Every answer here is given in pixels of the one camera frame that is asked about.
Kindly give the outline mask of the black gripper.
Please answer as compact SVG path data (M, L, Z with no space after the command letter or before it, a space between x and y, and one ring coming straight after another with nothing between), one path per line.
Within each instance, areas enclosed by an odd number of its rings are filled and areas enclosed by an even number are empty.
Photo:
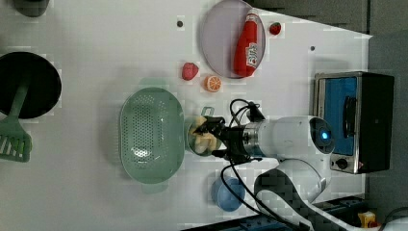
M225 145L220 153L220 156L233 163L244 163L250 159L250 155L246 152L243 145L242 126L224 127L225 119L221 116L213 117L206 116L204 124L193 130L196 135L204 135L209 133L216 139L221 140Z

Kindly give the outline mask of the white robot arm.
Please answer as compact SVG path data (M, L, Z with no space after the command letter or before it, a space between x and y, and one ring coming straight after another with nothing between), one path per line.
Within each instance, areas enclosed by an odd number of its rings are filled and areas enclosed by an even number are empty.
M225 147L212 154L232 167L266 158L278 161L277 167L254 180L250 194L259 212L300 230L356 231L313 205L331 181L335 138L325 120L287 116L228 127L222 117L206 116L191 128L191 134L221 141Z

